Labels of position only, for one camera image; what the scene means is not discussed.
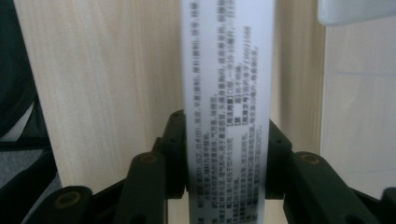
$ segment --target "paper strip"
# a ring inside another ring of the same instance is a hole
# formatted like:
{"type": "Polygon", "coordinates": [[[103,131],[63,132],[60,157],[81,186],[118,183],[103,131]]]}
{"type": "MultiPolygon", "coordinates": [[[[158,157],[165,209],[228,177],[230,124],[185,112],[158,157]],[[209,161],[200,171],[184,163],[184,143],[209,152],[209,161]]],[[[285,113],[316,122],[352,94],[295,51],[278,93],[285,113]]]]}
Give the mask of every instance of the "paper strip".
{"type": "Polygon", "coordinates": [[[263,223],[274,0],[183,0],[191,223],[263,223]]]}

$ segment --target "light wood surface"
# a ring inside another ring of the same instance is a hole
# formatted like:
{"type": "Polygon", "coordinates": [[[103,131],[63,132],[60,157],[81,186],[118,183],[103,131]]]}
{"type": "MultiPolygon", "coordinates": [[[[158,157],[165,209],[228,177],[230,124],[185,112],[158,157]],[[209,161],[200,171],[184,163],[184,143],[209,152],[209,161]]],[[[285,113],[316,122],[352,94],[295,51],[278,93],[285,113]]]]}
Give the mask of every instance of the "light wood surface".
{"type": "Polygon", "coordinates": [[[327,28],[322,156],[349,186],[396,186],[396,17],[327,28]]]}
{"type": "MultiPolygon", "coordinates": [[[[62,184],[124,178],[182,105],[179,1],[15,0],[62,184]]],[[[318,152],[324,30],[317,1],[277,1],[272,119],[318,152]]],[[[170,202],[187,223],[187,200],[170,202]]],[[[281,202],[267,223],[285,223],[281,202]]]]}
{"type": "Polygon", "coordinates": [[[325,29],[316,0],[278,0],[272,120],[295,151],[319,154],[325,29]]]}

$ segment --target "screw hole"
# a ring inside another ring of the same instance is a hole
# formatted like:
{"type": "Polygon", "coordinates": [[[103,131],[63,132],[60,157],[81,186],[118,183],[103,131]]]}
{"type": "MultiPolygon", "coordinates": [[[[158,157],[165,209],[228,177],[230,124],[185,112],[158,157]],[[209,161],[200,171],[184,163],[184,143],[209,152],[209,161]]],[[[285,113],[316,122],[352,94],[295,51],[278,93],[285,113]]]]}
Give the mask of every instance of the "screw hole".
{"type": "Polygon", "coordinates": [[[131,217],[130,224],[146,224],[147,217],[144,214],[137,214],[131,217]]]}
{"type": "Polygon", "coordinates": [[[364,224],[364,222],[355,216],[346,216],[346,223],[348,224],[364,224]]]}
{"type": "Polygon", "coordinates": [[[311,156],[311,155],[303,155],[303,156],[301,156],[300,159],[301,159],[302,161],[307,162],[307,163],[310,163],[310,164],[312,164],[312,165],[316,165],[316,164],[319,164],[319,163],[320,163],[320,161],[319,161],[318,158],[316,158],[316,157],[314,157],[314,156],[311,156]]]}
{"type": "Polygon", "coordinates": [[[55,207],[59,209],[63,209],[66,207],[73,206],[74,204],[78,203],[80,198],[81,198],[81,194],[77,191],[73,190],[66,192],[56,199],[55,207]]]}

